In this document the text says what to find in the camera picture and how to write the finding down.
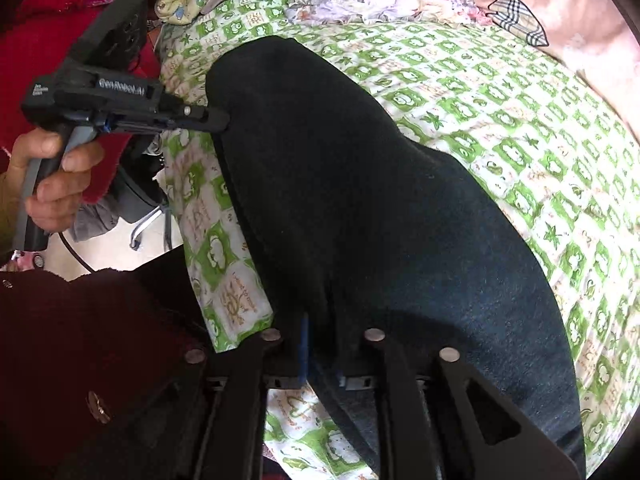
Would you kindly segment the person's left hand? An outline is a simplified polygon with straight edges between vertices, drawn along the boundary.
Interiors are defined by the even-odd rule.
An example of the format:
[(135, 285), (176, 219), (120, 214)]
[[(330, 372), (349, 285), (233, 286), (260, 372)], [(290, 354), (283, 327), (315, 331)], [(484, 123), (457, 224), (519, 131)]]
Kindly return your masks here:
[(42, 180), (33, 196), (21, 200), (29, 163), (36, 158), (52, 158), (61, 150), (61, 137), (39, 128), (22, 134), (14, 142), (8, 169), (1, 175), (2, 243), (13, 238), (21, 204), (35, 225), (46, 232), (65, 231), (73, 224), (82, 193), (89, 187), (91, 170), (104, 157), (104, 149), (96, 141), (67, 153), (61, 169)]

